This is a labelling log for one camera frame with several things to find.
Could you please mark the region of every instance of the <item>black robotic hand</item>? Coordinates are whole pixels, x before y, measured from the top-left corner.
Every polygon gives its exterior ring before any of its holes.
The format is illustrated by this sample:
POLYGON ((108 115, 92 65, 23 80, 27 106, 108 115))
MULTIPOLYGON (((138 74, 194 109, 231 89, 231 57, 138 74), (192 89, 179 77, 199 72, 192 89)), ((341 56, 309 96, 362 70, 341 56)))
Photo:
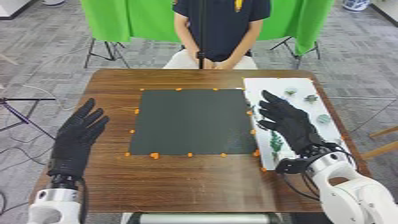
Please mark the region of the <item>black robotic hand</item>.
POLYGON ((323 145, 316 128, 309 122, 307 113, 266 90, 263 91, 263 98, 268 102, 259 102, 259 114, 274 122, 261 120, 259 125, 281 133, 291 150, 297 155, 304 155, 305 149, 323 145))
POLYGON ((108 117, 101 117, 103 109, 90 113, 94 105, 96 101, 89 99, 59 129, 48 164, 50 176, 66 175, 78 179, 83 176, 90 147, 108 123, 108 117))

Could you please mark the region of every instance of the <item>tripod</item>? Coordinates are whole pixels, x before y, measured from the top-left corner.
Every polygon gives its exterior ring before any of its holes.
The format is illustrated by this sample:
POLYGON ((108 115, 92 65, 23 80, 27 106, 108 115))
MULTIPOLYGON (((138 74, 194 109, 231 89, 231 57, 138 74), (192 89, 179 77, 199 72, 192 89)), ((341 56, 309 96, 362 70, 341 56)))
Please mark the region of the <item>tripod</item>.
POLYGON ((7 127, 3 127, 0 129, 0 132, 9 130, 11 128, 14 128, 16 126, 19 126, 21 124, 30 124, 34 126, 34 128, 39 130, 39 132, 55 140, 55 137, 50 135, 50 133, 44 131, 44 129, 39 127, 39 125, 32 122, 30 120, 30 116, 32 116, 32 113, 34 113, 34 110, 35 110, 35 107, 37 107, 37 104, 41 101, 53 101, 55 98, 12 98, 12 99, 7 99, 7 98, 0 98, 0 105, 3 106, 3 108, 9 110, 9 112, 14 114, 14 116, 18 117, 19 119, 19 122, 16 122, 12 125, 9 125, 7 127), (34 106, 28 110, 28 114, 27 116, 19 113, 19 111, 16 110, 16 108, 9 105, 9 101, 34 101, 34 106))

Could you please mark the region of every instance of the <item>black t-shirt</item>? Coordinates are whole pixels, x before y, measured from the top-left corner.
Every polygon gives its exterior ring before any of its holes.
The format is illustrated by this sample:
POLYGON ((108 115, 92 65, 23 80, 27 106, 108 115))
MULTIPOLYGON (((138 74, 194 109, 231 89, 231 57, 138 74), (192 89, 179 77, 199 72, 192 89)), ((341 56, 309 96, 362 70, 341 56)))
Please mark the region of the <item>black t-shirt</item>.
MULTIPOLYGON (((188 17, 190 33, 199 46, 199 0, 174 0, 174 12, 188 17)), ((204 53, 211 61, 224 61, 243 39, 249 23, 270 17, 270 0, 243 0, 236 12, 234 0, 206 0, 204 53)))

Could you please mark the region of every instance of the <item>white wall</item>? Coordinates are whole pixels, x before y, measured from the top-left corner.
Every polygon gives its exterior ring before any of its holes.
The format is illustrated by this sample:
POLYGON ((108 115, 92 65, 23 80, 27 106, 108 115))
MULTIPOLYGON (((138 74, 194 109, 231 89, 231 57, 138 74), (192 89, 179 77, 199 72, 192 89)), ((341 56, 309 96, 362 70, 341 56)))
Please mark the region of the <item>white wall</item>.
POLYGON ((0 16, 11 16, 30 0, 0 0, 0 16))
POLYGON ((398 0, 375 0, 373 4, 378 9, 387 13, 394 21, 398 21, 398 0))

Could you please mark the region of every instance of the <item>black square mat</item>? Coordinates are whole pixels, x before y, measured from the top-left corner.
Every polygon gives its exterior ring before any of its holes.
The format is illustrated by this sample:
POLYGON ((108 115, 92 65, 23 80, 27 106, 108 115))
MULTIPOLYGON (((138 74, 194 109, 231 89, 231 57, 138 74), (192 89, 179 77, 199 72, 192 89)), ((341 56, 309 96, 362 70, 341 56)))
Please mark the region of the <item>black square mat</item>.
POLYGON ((252 153, 256 141, 247 110, 238 89, 144 91, 131 154, 252 153))

